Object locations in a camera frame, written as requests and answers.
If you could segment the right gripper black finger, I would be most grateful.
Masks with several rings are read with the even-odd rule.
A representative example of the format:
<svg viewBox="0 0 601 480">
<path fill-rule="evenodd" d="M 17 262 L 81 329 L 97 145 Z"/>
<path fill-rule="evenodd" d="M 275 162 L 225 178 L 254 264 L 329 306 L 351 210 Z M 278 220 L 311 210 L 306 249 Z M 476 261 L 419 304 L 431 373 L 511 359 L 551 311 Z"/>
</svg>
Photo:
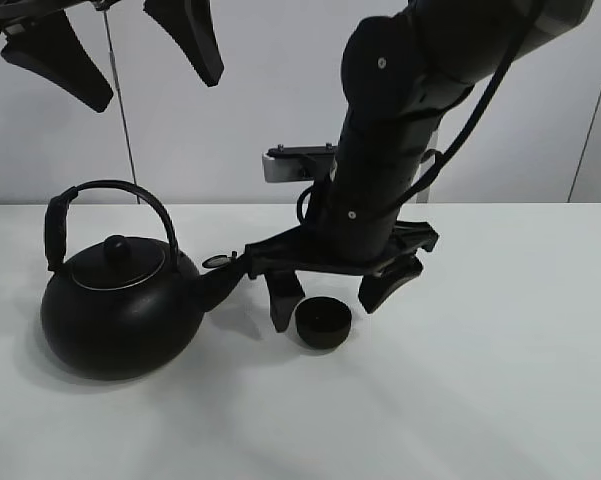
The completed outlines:
<svg viewBox="0 0 601 480">
<path fill-rule="evenodd" d="M 399 258 L 379 276 L 364 276 L 358 299 L 368 314 L 373 314 L 396 290 L 419 277 L 423 265 L 416 255 Z"/>
<path fill-rule="evenodd" d="M 265 274 L 270 299 L 270 316 L 278 333 L 285 332 L 296 306 L 305 292 L 295 271 L 274 271 Z"/>
</svg>

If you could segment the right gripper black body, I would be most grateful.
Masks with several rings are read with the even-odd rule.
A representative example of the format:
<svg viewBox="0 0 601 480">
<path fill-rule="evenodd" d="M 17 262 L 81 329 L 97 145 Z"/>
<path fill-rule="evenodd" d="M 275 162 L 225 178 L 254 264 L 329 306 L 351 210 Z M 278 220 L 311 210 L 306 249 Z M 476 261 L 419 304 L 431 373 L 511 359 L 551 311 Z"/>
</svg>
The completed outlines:
<svg viewBox="0 0 601 480">
<path fill-rule="evenodd" d="M 371 260 L 346 260 L 329 249 L 306 227 L 294 227 L 244 250 L 247 276 L 254 279 L 271 272 L 306 271 L 334 275 L 387 279 L 416 278 L 423 272 L 417 258 L 422 249 L 432 252 L 439 234 L 426 222 L 398 221 L 379 256 Z"/>
</svg>

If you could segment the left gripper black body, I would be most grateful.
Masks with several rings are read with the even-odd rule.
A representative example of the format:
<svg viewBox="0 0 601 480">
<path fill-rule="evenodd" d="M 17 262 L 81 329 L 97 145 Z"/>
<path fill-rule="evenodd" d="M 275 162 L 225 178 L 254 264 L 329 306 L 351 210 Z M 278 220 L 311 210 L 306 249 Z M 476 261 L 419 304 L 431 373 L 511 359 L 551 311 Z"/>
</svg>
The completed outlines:
<svg viewBox="0 0 601 480">
<path fill-rule="evenodd" d="M 62 12 L 86 0 L 0 0 L 0 33 L 13 22 Z"/>
</svg>

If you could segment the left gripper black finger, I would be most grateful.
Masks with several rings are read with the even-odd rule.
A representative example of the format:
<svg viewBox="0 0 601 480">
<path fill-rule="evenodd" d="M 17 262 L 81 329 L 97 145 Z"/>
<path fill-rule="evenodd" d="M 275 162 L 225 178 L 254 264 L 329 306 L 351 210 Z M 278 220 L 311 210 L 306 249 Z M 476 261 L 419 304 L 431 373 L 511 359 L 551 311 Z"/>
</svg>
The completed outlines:
<svg viewBox="0 0 601 480">
<path fill-rule="evenodd" d="M 12 23 L 4 33 L 1 56 L 7 63 L 49 80 L 97 113 L 106 110 L 113 90 L 64 11 Z"/>
<path fill-rule="evenodd" d="M 168 33 L 207 87 L 218 85 L 224 63 L 208 0 L 147 0 L 144 12 Z"/>
</svg>

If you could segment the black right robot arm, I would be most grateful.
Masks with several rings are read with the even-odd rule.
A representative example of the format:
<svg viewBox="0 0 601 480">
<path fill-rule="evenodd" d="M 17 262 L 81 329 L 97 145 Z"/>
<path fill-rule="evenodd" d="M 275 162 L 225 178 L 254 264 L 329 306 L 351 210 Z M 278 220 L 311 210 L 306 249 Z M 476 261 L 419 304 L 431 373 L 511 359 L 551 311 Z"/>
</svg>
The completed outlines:
<svg viewBox="0 0 601 480">
<path fill-rule="evenodd" d="M 334 146 L 263 155 L 270 183 L 306 181 L 297 227 L 248 245 L 275 328 L 284 331 L 304 292 L 301 271 L 361 278 L 375 311 L 418 277 L 418 250 L 437 233 L 402 222 L 401 206 L 426 189 L 472 133 L 511 64 L 580 25 L 587 1 L 411 1 L 363 19 L 341 62 L 348 104 Z"/>
</svg>

